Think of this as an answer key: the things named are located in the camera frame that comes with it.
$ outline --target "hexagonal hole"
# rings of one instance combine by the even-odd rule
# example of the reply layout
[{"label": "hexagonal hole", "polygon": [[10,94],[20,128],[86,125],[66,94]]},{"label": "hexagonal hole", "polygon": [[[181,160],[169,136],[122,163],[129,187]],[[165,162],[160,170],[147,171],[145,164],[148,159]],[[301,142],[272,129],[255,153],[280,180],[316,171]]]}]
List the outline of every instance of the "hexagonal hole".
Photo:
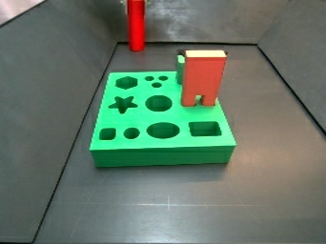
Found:
[{"label": "hexagonal hole", "polygon": [[126,89],[130,89],[136,86],[137,86],[137,79],[133,77],[126,76],[124,78],[117,79],[117,81],[116,81],[116,87],[117,88],[126,90]]}]

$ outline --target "green shape sorter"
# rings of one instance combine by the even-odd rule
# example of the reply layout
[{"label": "green shape sorter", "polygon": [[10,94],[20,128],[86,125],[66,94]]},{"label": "green shape sorter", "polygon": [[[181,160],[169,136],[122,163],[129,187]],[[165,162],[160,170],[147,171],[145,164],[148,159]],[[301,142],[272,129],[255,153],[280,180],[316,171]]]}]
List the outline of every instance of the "green shape sorter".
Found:
[{"label": "green shape sorter", "polygon": [[227,163],[235,147],[220,103],[180,106],[175,71],[112,72],[90,153],[97,167]]}]

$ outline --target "red pole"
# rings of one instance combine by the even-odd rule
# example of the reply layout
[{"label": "red pole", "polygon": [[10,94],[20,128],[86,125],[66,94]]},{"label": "red pole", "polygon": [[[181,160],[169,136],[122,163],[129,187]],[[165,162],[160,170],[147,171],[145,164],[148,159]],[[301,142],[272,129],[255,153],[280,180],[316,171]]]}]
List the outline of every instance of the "red pole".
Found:
[{"label": "red pole", "polygon": [[132,51],[144,49],[145,0],[126,0],[128,47]]}]

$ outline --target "small round hole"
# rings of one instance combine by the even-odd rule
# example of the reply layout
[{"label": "small round hole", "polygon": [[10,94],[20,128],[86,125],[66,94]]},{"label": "small round hole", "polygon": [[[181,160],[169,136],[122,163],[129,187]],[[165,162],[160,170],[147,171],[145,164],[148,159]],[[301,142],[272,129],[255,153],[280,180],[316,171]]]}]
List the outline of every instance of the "small round hole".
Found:
[{"label": "small round hole", "polygon": [[151,86],[152,86],[153,88],[160,88],[160,87],[161,87],[161,84],[160,84],[159,82],[155,82],[155,83],[151,84]]},{"label": "small round hole", "polygon": [[147,77],[145,77],[145,80],[147,80],[147,81],[151,81],[151,80],[153,80],[153,77],[152,77],[152,76],[147,76]]},{"label": "small round hole", "polygon": [[140,134],[140,132],[138,132],[138,130],[136,128],[128,128],[124,131],[124,134],[122,135],[124,135],[124,137],[126,139],[134,139],[134,138],[137,138],[138,134]]},{"label": "small round hole", "polygon": [[161,75],[161,76],[157,77],[157,79],[161,80],[161,81],[164,81],[164,80],[168,79],[168,76]]}]

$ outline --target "red rectangular block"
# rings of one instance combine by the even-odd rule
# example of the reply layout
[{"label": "red rectangular block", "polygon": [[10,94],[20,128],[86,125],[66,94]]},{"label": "red rectangular block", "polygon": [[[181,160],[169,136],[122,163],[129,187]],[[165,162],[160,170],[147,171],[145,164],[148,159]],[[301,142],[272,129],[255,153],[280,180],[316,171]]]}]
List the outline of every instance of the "red rectangular block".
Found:
[{"label": "red rectangular block", "polygon": [[184,58],[181,106],[195,106],[196,95],[203,106],[213,106],[227,55],[223,51],[185,51]]}]

